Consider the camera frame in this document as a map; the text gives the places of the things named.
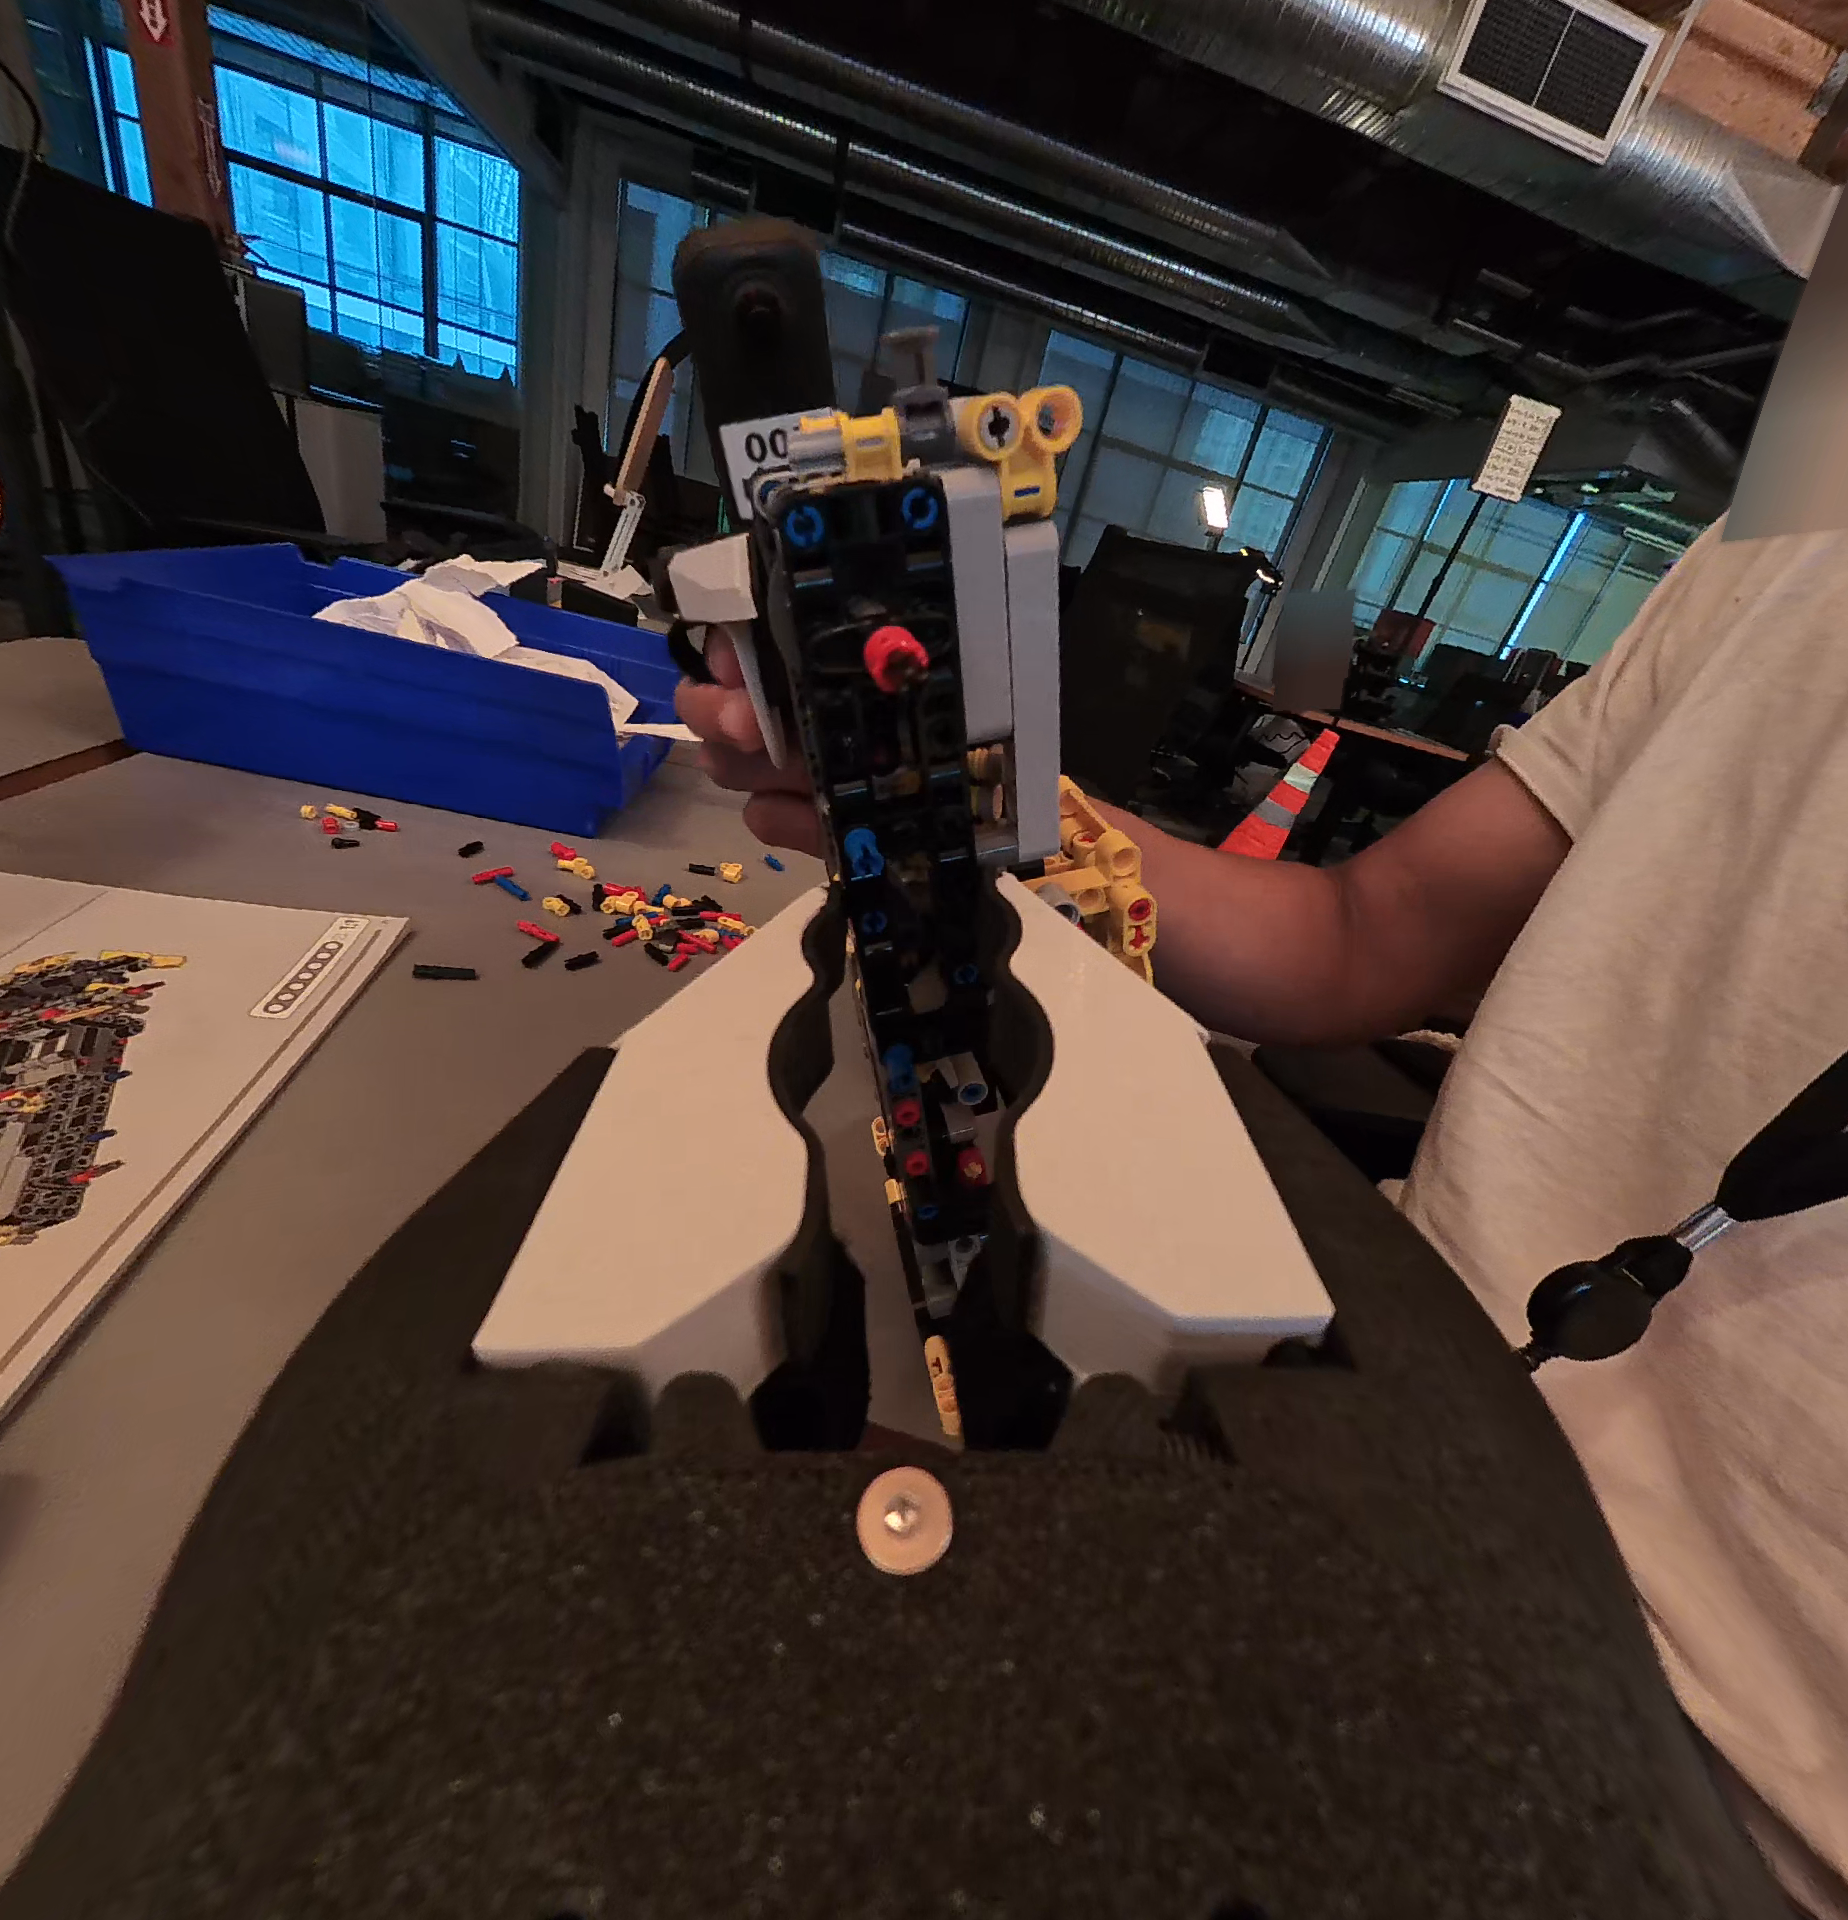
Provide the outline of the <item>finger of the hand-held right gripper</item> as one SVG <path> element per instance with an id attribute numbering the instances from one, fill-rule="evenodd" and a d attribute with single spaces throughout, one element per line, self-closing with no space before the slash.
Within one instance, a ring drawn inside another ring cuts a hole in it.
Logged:
<path id="1" fill-rule="evenodd" d="M 663 589 L 671 617 L 685 625 L 742 625 L 756 619 L 752 547 L 743 533 L 668 548 Z"/>

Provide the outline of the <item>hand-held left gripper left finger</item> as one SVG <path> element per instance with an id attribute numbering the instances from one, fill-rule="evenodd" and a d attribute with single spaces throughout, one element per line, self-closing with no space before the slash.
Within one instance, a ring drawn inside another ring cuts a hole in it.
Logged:
<path id="1" fill-rule="evenodd" d="M 626 1029 L 474 1339 L 488 1369 L 600 1364 L 759 1388 L 841 1303 L 823 1148 L 841 918 L 795 896 Z"/>

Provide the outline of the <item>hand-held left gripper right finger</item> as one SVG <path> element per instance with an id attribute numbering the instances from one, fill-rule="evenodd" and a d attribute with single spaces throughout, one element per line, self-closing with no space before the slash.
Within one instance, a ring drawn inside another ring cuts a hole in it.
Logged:
<path id="1" fill-rule="evenodd" d="M 1206 1033 L 1018 879 L 998 896 L 1018 931 L 1010 978 L 1052 1041 L 1011 1126 L 1037 1237 L 1033 1336 L 1077 1381 L 1147 1390 L 1318 1342 L 1335 1309 Z"/>

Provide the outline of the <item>grey axle connector piece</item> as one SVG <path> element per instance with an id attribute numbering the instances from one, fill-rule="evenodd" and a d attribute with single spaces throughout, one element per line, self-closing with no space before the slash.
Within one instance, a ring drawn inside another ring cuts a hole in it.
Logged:
<path id="1" fill-rule="evenodd" d="M 893 391 L 899 443 L 907 459 L 948 463 L 957 451 L 953 396 L 936 375 L 939 325 L 893 327 L 878 340 Z"/>

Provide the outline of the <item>yellow black brick car model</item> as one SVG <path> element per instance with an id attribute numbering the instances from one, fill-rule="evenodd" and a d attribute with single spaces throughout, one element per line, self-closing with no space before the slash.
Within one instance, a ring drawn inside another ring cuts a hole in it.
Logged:
<path id="1" fill-rule="evenodd" d="M 892 482 L 847 482 L 838 424 L 812 464 L 835 471 L 835 589 L 804 628 L 809 744 L 832 896 L 847 924 L 899 1257 L 949 1438 L 1046 1443 L 1069 1376 L 1030 1331 L 1030 1247 L 1001 1226 L 997 1173 L 1023 1045 L 998 1022 L 997 879 L 1018 876 L 1122 966 L 1152 981 L 1158 908 L 1140 853 L 1060 778 L 1060 850 L 990 866 L 1008 818 L 1008 749 L 968 748 L 941 466 L 990 466 L 1008 522 L 1052 525 L 1060 461 L 1080 435 L 1068 386 L 953 396 L 957 451 Z"/>

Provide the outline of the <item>pile of small coloured pins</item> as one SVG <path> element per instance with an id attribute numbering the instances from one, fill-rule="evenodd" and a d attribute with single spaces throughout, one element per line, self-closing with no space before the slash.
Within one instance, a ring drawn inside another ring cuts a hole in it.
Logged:
<path id="1" fill-rule="evenodd" d="M 298 804 L 296 816 L 318 827 L 328 848 L 354 853 L 371 837 L 393 837 L 401 822 L 360 804 Z M 730 903 L 698 886 L 684 892 L 666 880 L 652 884 L 611 880 L 596 862 L 566 840 L 548 840 L 536 867 L 517 859 L 490 859 L 483 837 L 457 844 L 464 883 L 480 896 L 506 900 L 518 943 L 521 972 L 591 972 L 611 951 L 638 951 L 661 972 L 684 972 L 692 962 L 714 962 L 736 951 L 756 931 Z M 736 886 L 747 869 L 739 862 L 691 863 L 685 876 Z M 480 978 L 471 964 L 415 960 L 409 969 L 426 985 L 469 985 Z"/>

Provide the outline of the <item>person's right forearm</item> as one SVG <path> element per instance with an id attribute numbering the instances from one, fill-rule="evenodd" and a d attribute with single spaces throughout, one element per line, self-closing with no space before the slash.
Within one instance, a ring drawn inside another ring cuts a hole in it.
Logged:
<path id="1" fill-rule="evenodd" d="M 1369 1044 L 1472 1011 L 1572 848 L 1494 758 L 1334 867 L 1102 816 L 1158 903 L 1153 984 L 1210 1030 L 1273 1045 Z"/>

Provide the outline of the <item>grey desk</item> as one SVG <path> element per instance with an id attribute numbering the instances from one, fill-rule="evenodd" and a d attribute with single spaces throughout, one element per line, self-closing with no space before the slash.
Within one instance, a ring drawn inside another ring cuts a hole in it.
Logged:
<path id="1" fill-rule="evenodd" d="M 290 908 L 407 915 L 428 988 L 386 969 L 193 1189 L 0 1426 L 0 1881 L 121 1688 L 181 1541 L 318 1317 L 381 1240 L 649 988 L 521 972 L 419 809 L 360 853 L 313 848 L 309 789 L 68 744 L 103 709 L 70 640 L 0 645 L 0 872 Z"/>

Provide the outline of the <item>blue plastic bin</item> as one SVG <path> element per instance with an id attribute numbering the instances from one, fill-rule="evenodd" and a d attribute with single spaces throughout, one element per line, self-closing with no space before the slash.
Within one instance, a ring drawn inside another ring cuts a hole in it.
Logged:
<path id="1" fill-rule="evenodd" d="M 51 566 L 133 749 L 580 837 L 671 752 L 596 684 L 321 619 L 393 592 L 377 563 L 262 542 Z"/>

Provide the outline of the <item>orange traffic cone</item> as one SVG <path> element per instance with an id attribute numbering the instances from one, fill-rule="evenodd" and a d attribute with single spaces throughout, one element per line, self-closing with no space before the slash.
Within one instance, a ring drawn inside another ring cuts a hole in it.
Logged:
<path id="1" fill-rule="evenodd" d="M 1265 798 L 1217 841 L 1217 850 L 1265 862 L 1281 859 L 1286 841 L 1340 739 L 1341 734 L 1335 728 L 1324 728 L 1309 737 L 1304 749 L 1286 761 Z"/>

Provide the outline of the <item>open instruction booklet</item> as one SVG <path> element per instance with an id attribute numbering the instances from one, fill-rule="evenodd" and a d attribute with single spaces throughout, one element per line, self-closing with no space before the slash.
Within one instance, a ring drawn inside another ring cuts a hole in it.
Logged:
<path id="1" fill-rule="evenodd" d="M 0 1426 L 407 930 L 0 872 Z"/>

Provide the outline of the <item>white hanging paper sign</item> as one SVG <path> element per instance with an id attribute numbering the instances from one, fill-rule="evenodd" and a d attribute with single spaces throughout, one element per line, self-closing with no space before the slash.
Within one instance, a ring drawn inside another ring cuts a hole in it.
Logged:
<path id="1" fill-rule="evenodd" d="M 1509 396 L 1487 450 L 1468 480 L 1468 490 L 1483 499 L 1518 503 L 1531 486 L 1561 415 L 1561 404 L 1550 400 Z"/>

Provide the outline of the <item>metal ventilation duct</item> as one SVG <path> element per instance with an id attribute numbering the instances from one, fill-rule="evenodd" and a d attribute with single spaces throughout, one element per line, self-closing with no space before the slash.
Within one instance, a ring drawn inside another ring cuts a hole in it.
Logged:
<path id="1" fill-rule="evenodd" d="M 1697 104 L 1697 27 L 1666 29 L 1630 124 L 1606 162 L 1562 152 L 1439 91 L 1470 1 L 967 3 L 978 29 L 1037 43 L 1082 31 L 1082 52 L 1135 79 L 1138 53 L 1191 79 L 1244 84 L 1365 134 L 1620 251 L 1669 239 L 1806 278 L 1840 179 L 1773 134 Z"/>

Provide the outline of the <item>wooden post red sign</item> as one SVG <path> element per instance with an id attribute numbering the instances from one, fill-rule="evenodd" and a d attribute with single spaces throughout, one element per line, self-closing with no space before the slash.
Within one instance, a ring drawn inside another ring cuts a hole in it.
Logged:
<path id="1" fill-rule="evenodd" d="M 243 257 L 219 133 L 203 1 L 122 1 L 152 204 L 207 227 L 219 257 Z"/>

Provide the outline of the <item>white wall vent grille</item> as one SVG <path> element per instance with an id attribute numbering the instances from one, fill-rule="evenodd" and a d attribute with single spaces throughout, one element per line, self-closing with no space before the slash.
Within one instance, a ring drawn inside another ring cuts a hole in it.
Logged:
<path id="1" fill-rule="evenodd" d="M 1439 91 L 1606 162 L 1663 43 L 1663 27 L 1613 1 L 1472 1 Z"/>

